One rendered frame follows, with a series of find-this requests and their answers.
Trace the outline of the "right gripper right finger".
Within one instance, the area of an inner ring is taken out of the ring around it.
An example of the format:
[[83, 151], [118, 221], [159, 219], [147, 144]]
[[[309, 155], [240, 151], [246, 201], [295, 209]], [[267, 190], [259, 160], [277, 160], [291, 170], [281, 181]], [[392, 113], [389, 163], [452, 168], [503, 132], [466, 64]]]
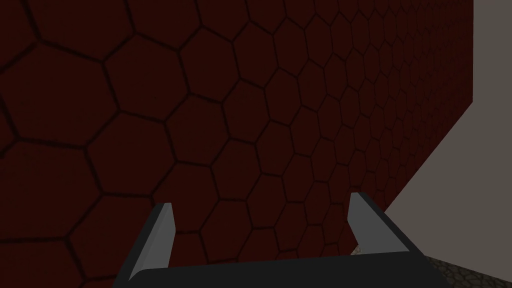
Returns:
[[423, 255], [366, 193], [350, 194], [347, 221], [365, 254], [408, 252]]

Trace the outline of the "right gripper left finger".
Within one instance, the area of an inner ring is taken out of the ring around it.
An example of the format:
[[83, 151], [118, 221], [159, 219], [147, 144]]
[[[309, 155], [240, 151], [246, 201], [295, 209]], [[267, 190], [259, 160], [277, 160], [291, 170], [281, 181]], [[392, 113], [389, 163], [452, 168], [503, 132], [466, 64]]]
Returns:
[[171, 203], [157, 204], [129, 252], [126, 260], [127, 279], [143, 270], [169, 266], [176, 225]]

